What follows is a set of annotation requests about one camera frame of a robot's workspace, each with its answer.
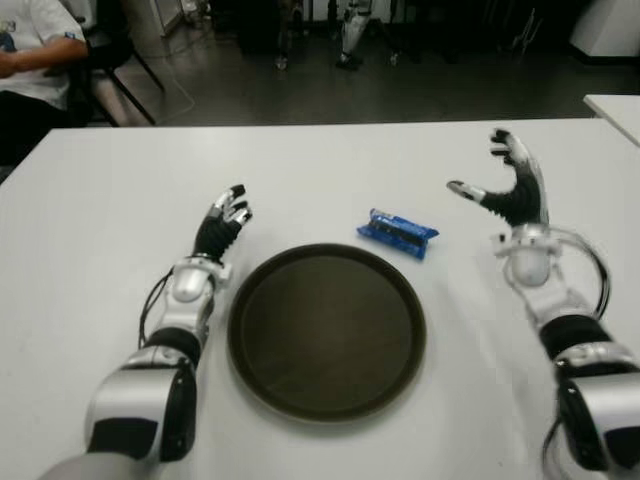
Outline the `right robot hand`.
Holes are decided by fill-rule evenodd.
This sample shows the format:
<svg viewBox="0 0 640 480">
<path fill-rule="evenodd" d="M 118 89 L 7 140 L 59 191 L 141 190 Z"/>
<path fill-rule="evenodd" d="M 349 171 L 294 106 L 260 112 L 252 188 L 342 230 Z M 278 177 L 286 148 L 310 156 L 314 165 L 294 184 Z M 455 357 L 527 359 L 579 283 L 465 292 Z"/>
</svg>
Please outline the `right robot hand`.
<svg viewBox="0 0 640 480">
<path fill-rule="evenodd" d="M 446 186 L 454 194 L 480 205 L 502 218 L 510 227 L 526 224 L 549 224 L 549 210 L 544 177 L 538 161 L 511 131 L 496 128 L 490 137 L 491 155 L 502 160 L 514 173 L 509 190 L 489 191 L 461 180 L 451 180 Z"/>
</svg>

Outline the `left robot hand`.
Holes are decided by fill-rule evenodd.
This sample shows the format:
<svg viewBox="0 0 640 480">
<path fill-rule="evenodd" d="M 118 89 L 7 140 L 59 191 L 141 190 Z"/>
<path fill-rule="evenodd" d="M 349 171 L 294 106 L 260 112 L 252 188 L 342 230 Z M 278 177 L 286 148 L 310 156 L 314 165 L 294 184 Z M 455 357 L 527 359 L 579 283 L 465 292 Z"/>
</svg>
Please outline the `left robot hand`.
<svg viewBox="0 0 640 480">
<path fill-rule="evenodd" d="M 220 262 L 225 251 L 235 242 L 239 232 L 252 219 L 243 184 L 225 190 L 203 218 L 193 245 L 192 255 Z"/>
</svg>

